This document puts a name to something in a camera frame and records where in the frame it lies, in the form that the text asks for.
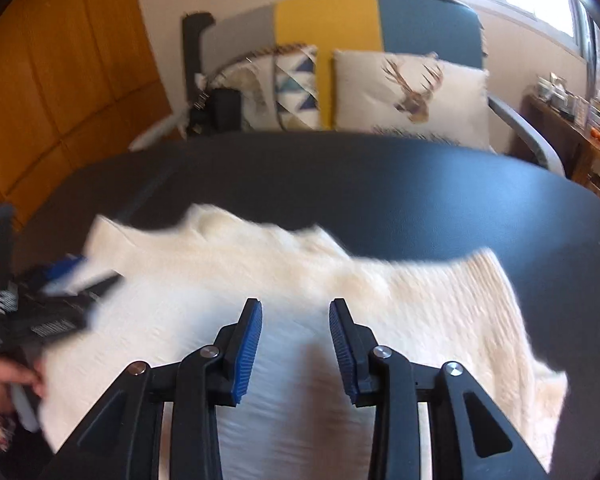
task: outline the cream towel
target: cream towel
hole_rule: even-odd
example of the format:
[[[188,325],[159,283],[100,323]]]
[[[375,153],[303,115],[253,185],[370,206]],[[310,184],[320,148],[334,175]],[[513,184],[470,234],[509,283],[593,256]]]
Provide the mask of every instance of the cream towel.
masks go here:
[[[180,361],[253,297],[264,325],[249,391],[218,410],[225,478],[366,478],[374,410],[350,405],[329,332],[329,304],[345,298],[357,323],[412,362],[463,363],[549,467],[566,376],[533,358],[490,250],[444,264],[351,258],[320,228],[289,233],[194,206],[155,233],[98,218],[85,255],[74,288],[109,269],[125,281],[97,306],[90,332],[48,351],[41,419],[55,449],[126,365]],[[163,437],[169,428],[166,415]],[[430,478],[427,439],[422,457]]]

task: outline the gray armrest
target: gray armrest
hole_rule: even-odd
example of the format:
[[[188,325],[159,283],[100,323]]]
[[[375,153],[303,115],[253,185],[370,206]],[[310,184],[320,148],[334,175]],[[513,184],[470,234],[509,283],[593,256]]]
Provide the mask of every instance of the gray armrest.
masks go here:
[[[556,175],[564,176],[564,168],[558,154],[555,153],[555,150],[546,139],[531,124],[527,123],[517,111],[502,99],[498,99],[491,94],[489,94],[489,108],[513,128],[516,135],[534,152],[540,166]]]
[[[171,114],[168,117],[153,124],[149,129],[138,135],[129,145],[130,152],[144,150],[158,142],[164,136],[169,135],[180,124],[184,124],[189,117],[189,108],[185,108],[178,113]]]

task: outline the antler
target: antler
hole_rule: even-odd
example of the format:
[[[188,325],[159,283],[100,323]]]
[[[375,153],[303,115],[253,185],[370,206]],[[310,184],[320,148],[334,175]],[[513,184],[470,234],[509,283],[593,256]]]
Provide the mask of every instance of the antler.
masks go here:
[[[387,79],[389,81],[393,81],[394,83],[398,83],[398,85],[400,85],[402,91],[405,92],[405,94],[410,94],[412,90],[408,83],[402,77],[402,74],[400,74],[400,67],[398,66],[398,64],[395,61],[391,61],[389,59],[387,59],[386,62],[392,69],[394,69],[393,72],[391,72],[387,67],[384,67],[382,69],[384,73],[388,75]]]
[[[438,64],[436,64],[436,67],[433,70],[426,65],[424,68],[427,70],[427,72],[429,72],[429,75],[432,77],[433,82],[429,81],[429,78],[427,76],[424,76],[424,80],[427,82],[427,84],[422,85],[424,87],[424,92],[422,92],[420,95],[422,95],[424,100],[429,101],[433,97],[433,92],[439,90],[442,86],[444,75],[442,73],[440,65]]]

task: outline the table top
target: table top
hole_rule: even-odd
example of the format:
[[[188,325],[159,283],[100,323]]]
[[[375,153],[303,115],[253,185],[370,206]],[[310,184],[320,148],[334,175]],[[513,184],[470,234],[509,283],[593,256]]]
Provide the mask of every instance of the table top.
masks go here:
[[[538,96],[530,94],[529,97],[530,97],[531,103],[539,110],[542,110],[545,113],[552,113],[552,114],[555,114],[556,116],[558,116],[560,118],[560,120],[564,122],[565,125],[570,127],[571,130],[573,130],[574,132],[576,132],[579,135],[579,137],[580,137],[579,141],[583,144],[588,144],[592,148],[592,152],[594,153],[594,156],[596,158],[600,159],[600,141],[599,140],[594,139],[593,137],[591,137],[589,132],[586,132],[582,128],[577,127],[576,124],[574,124],[571,121],[568,121],[567,119],[562,117],[560,115],[560,112],[558,112],[553,107],[549,106],[547,103],[542,101],[540,98],[538,98]]]
[[[357,256],[497,254],[536,357],[568,374],[552,477],[600,468],[600,200],[537,166],[415,139],[231,134],[165,143],[69,177],[24,227],[23,269],[77,253],[96,214],[145,230],[213,203],[285,229],[319,224]]]

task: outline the deer head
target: deer head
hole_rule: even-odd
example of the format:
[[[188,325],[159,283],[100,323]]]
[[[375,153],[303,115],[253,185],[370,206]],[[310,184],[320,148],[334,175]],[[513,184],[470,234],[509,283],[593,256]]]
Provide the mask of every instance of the deer head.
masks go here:
[[[430,54],[430,56],[434,59],[438,57],[436,54]],[[443,73],[440,65],[436,63],[433,69],[424,65],[424,69],[431,80],[427,75],[424,75],[427,83],[422,85],[423,89],[421,91],[414,91],[400,74],[400,66],[389,59],[386,62],[389,66],[384,67],[382,70],[387,74],[387,79],[400,85],[404,93],[404,99],[395,104],[395,109],[407,113],[412,123],[426,123],[429,120],[429,102],[433,98],[434,92],[442,86]]]

